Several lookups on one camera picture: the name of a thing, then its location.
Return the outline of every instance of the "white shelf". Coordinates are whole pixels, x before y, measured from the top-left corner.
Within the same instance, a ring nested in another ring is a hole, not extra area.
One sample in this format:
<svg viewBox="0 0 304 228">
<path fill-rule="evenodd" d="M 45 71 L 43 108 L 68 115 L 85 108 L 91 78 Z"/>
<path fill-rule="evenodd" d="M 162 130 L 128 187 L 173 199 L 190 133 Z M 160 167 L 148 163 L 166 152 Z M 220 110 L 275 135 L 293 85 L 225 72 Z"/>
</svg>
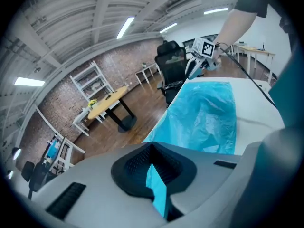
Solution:
<svg viewBox="0 0 304 228">
<path fill-rule="evenodd" d="M 77 74 L 75 77 L 73 77 L 76 81 L 82 79 L 86 75 L 90 73 L 90 71 L 95 71 L 95 66 L 91 65 L 90 67 L 87 67 L 84 71 L 81 71 L 79 74 Z"/>
<path fill-rule="evenodd" d="M 93 83 L 95 80 L 99 79 L 101 75 L 96 75 L 94 78 L 90 79 L 89 81 L 87 81 L 84 85 L 81 86 L 82 89 L 86 88 L 88 85 L 90 85 L 91 83 Z"/>
<path fill-rule="evenodd" d="M 101 87 L 99 87 L 97 90 L 95 90 L 92 94 L 88 95 L 89 98 L 91 98 L 92 96 L 94 96 L 97 92 L 101 91 L 106 85 L 102 85 Z"/>
</svg>

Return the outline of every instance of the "blue cloth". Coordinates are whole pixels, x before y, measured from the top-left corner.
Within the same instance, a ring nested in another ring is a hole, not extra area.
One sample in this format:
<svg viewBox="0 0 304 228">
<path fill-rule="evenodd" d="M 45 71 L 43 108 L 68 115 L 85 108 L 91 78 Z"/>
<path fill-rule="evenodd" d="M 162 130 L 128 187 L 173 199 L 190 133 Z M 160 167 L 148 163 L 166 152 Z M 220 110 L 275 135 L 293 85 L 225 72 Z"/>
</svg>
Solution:
<svg viewBox="0 0 304 228">
<path fill-rule="evenodd" d="M 56 143 L 57 140 L 54 140 L 53 144 L 50 146 L 48 152 L 47 152 L 47 156 L 49 156 L 51 159 L 53 159 L 55 157 L 55 155 L 57 154 L 58 149 L 56 149 Z"/>
<path fill-rule="evenodd" d="M 230 83 L 190 82 L 181 88 L 166 115 L 143 142 L 234 154 L 236 122 Z"/>
<path fill-rule="evenodd" d="M 153 206 L 157 209 L 161 216 L 165 217 L 167 187 L 165 183 L 163 183 L 153 164 L 150 166 L 147 172 L 146 187 L 153 190 L 155 196 Z"/>
</svg>

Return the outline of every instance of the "white table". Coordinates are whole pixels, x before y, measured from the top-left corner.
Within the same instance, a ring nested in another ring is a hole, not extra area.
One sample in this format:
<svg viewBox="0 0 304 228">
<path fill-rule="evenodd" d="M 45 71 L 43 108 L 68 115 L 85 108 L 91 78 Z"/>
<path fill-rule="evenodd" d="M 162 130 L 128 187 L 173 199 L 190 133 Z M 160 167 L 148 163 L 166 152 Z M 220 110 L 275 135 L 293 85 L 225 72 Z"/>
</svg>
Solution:
<svg viewBox="0 0 304 228">
<path fill-rule="evenodd" d="M 234 55 L 234 47 L 236 46 L 247 46 L 247 43 L 234 43 L 230 46 L 229 50 L 231 51 L 231 54 Z"/>
<path fill-rule="evenodd" d="M 275 54 L 268 52 L 268 51 L 260 51 L 257 50 L 256 48 L 253 47 L 248 47 L 248 46 L 241 46 L 241 45 L 236 45 L 236 49 L 237 49 L 237 60 L 239 62 L 239 53 L 240 51 L 243 51 L 247 54 L 247 73 L 250 74 L 250 61 L 251 61 L 251 54 L 255 55 L 255 69 L 257 67 L 257 54 L 260 55 L 264 55 L 267 56 L 267 60 L 269 57 L 271 57 L 271 64 L 270 64 L 270 73 L 269 73 L 269 78 L 268 78 L 268 83 L 270 84 L 271 78 L 272 78 L 272 73 L 273 73 L 273 69 L 272 69 L 272 61 L 274 59 Z"/>
<path fill-rule="evenodd" d="M 147 75 L 145 74 L 144 71 L 145 71 L 146 69 L 148 69 L 148 70 L 150 71 L 151 75 L 153 75 L 153 73 L 152 73 L 152 71 L 151 71 L 151 67 L 154 67 L 154 66 L 156 67 L 156 69 L 158 70 L 158 72 L 159 72 L 160 75 L 161 75 L 160 68 L 158 67 L 158 65 L 157 65 L 156 63 L 153 63 L 153 64 L 151 64 L 151 65 L 149 65 L 149 66 L 143 68 L 142 70 L 137 71 L 137 72 L 134 74 L 134 75 L 136 76 L 136 78 L 137 78 L 139 84 L 142 84 L 142 83 L 141 83 L 139 77 L 137 76 L 137 74 L 138 74 L 138 73 L 142 73 L 143 76 L 144 76 L 144 78 L 145 78 L 145 80 L 146 80 L 146 82 L 149 84 L 150 82 L 149 82 L 149 80 L 148 80 L 148 78 L 147 78 Z"/>
<path fill-rule="evenodd" d="M 77 117 L 75 117 L 74 121 L 72 122 L 72 124 L 86 136 L 89 136 L 89 134 L 86 132 L 86 130 L 89 131 L 89 129 L 81 121 L 86 118 L 90 111 L 91 109 L 89 107 L 85 108 Z M 103 122 L 99 116 L 96 117 L 96 119 L 101 123 Z"/>
<path fill-rule="evenodd" d="M 242 155 L 250 143 L 262 141 L 274 130 L 284 128 L 284 123 L 278 110 L 267 101 L 250 79 L 202 77 L 193 80 L 187 79 L 184 85 L 191 82 L 204 81 L 229 82 L 231 84 L 237 116 L 237 137 L 234 154 Z M 255 82 L 262 86 L 263 91 L 265 91 L 266 95 L 270 98 L 268 94 L 271 88 L 270 85 L 266 81 L 255 80 Z M 159 122 L 163 121 L 166 114 L 167 111 Z"/>
</svg>

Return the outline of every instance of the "white robot body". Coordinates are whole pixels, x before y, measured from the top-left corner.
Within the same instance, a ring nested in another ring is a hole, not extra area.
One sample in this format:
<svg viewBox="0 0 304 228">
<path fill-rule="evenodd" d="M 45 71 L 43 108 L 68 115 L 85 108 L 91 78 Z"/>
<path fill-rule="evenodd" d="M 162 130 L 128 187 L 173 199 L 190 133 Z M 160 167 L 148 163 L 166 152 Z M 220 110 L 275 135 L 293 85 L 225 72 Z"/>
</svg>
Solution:
<svg viewBox="0 0 304 228">
<path fill-rule="evenodd" d="M 185 70 L 185 75 L 189 74 L 188 79 L 196 78 L 205 68 L 209 71 L 216 69 L 216 64 L 212 60 L 214 49 L 215 44 L 209 40 L 203 38 L 194 40 L 191 51 L 193 57 L 189 60 Z"/>
</svg>

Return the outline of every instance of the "black vent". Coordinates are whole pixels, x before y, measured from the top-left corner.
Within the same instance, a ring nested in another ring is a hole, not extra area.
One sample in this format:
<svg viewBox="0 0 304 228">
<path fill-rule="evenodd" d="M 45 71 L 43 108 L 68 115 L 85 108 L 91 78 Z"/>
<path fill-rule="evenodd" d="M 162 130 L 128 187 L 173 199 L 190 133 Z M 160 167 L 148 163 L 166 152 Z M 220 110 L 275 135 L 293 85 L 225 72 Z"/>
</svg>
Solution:
<svg viewBox="0 0 304 228">
<path fill-rule="evenodd" d="M 64 192 L 47 208 L 47 212 L 58 219 L 64 219 L 76 203 L 86 185 L 73 182 Z"/>
<path fill-rule="evenodd" d="M 111 175 L 127 194 L 154 200 L 153 191 L 146 187 L 151 164 L 167 186 L 168 195 L 185 191 L 197 172 L 195 164 L 188 158 L 157 142 L 149 142 L 118 159 L 111 168 Z"/>
<path fill-rule="evenodd" d="M 237 166 L 236 163 L 227 162 L 227 161 L 216 161 L 213 164 L 214 165 L 219 165 L 219 166 L 222 166 L 222 167 L 226 167 L 226 168 L 229 168 L 229 169 L 234 169 Z"/>
</svg>

